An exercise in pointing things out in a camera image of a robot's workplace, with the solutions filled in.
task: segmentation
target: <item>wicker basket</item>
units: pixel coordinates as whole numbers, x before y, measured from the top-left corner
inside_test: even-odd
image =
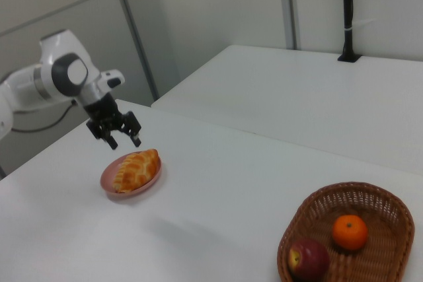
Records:
[[[369,229],[367,243],[358,252],[345,252],[332,241],[332,225],[345,214],[360,216]],[[284,282],[295,281],[288,268],[289,247],[302,237],[327,247],[330,267],[322,281],[400,281],[414,223],[406,205],[388,191],[367,183],[339,183],[311,194],[286,229],[278,249],[278,270]]]

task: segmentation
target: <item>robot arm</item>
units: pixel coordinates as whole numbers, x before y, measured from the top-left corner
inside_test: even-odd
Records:
[[[141,129],[132,112],[121,114],[110,91],[125,82],[117,70],[100,72],[83,45],[69,30],[41,39],[39,63],[8,75],[0,84],[0,139],[13,126],[13,113],[39,110],[66,100],[76,100],[88,113],[88,128],[112,149],[118,145],[111,131],[130,136],[138,147]]]

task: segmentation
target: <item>croissant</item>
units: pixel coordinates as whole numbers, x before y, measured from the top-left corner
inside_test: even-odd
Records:
[[[156,149],[128,155],[113,180],[117,193],[128,193],[150,182],[159,167]]]

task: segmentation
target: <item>apple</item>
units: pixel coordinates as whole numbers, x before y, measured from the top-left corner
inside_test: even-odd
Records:
[[[320,242],[309,238],[295,241],[289,249],[288,267],[306,282],[318,281],[329,268],[329,254]]]

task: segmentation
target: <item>cable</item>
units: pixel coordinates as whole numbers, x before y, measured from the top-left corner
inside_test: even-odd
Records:
[[[37,128],[37,129],[30,129],[30,130],[22,130],[22,129],[12,128],[12,131],[13,132],[19,132],[19,133],[35,133],[35,132],[47,130],[51,127],[54,127],[59,122],[61,122],[64,119],[64,117],[66,116],[66,114],[70,111],[70,109],[72,107],[76,106],[76,105],[77,105],[76,101],[72,100],[72,104],[69,107],[66,108],[65,112],[60,116],[60,118],[58,120],[56,120],[54,123],[51,123],[50,125],[47,125],[47,126],[41,127],[41,128]]]

